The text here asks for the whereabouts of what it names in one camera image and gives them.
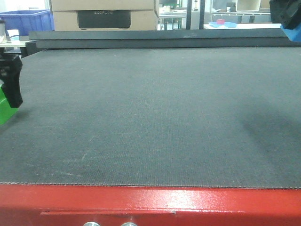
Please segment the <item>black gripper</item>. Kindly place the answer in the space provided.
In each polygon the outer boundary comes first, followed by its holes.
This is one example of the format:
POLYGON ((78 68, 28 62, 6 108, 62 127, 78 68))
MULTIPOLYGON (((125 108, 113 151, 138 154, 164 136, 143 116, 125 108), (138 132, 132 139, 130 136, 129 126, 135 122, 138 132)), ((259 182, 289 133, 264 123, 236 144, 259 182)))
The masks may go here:
POLYGON ((293 30, 301 23, 301 0, 270 0, 272 23, 293 30))

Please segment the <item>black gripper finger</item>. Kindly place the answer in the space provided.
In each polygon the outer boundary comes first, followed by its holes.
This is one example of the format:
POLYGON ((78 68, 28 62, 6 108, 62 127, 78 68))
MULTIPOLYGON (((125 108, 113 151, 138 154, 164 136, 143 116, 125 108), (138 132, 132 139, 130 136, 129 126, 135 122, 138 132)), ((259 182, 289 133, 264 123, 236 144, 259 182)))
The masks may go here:
POLYGON ((23 103, 20 90, 22 61, 19 55, 0 56, 1 89, 11 108, 19 108, 23 103))

